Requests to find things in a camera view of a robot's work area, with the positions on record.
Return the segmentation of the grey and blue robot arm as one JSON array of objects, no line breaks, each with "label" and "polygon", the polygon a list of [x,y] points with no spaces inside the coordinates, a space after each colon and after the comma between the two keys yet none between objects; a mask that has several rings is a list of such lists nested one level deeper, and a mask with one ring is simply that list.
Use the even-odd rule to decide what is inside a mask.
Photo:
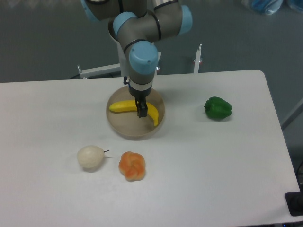
[{"label": "grey and blue robot arm", "polygon": [[145,0],[83,0],[87,17],[109,19],[110,35],[120,45],[125,58],[120,62],[124,84],[134,97],[138,117],[146,117],[146,97],[152,89],[159,62],[155,42],[190,31],[193,25],[188,6],[178,0],[153,0],[153,11]]}]

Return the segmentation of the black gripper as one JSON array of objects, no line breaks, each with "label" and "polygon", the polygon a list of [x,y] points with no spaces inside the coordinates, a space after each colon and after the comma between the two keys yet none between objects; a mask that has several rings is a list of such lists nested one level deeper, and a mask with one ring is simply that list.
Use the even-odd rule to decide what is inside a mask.
[{"label": "black gripper", "polygon": [[135,98],[135,104],[137,106],[137,115],[139,118],[146,117],[148,114],[148,106],[146,104],[146,97],[151,93],[151,87],[140,91],[136,90],[130,85],[129,87],[129,92],[130,94]]}]

